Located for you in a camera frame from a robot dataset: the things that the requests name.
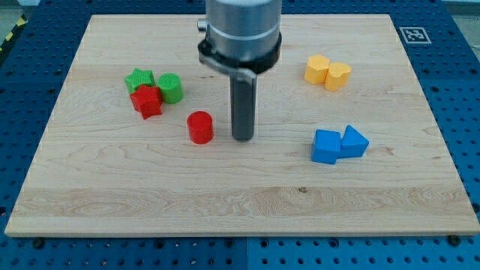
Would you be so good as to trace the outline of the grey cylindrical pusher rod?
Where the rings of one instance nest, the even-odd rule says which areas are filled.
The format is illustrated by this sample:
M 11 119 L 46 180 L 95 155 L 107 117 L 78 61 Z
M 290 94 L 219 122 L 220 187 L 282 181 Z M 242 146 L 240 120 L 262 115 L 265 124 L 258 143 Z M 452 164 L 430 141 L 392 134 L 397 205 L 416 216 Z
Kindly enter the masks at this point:
M 254 136 L 257 75 L 249 69 L 238 69 L 230 77 L 232 136 L 245 142 Z

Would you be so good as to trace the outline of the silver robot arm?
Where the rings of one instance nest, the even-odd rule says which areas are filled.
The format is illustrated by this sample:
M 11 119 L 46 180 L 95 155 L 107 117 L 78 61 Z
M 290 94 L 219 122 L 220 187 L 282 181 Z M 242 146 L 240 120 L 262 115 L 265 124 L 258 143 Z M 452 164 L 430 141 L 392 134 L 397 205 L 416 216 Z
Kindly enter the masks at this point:
M 206 0 L 199 61 L 230 81 L 231 132 L 240 142 L 254 136 L 257 76 L 281 52 L 281 0 Z

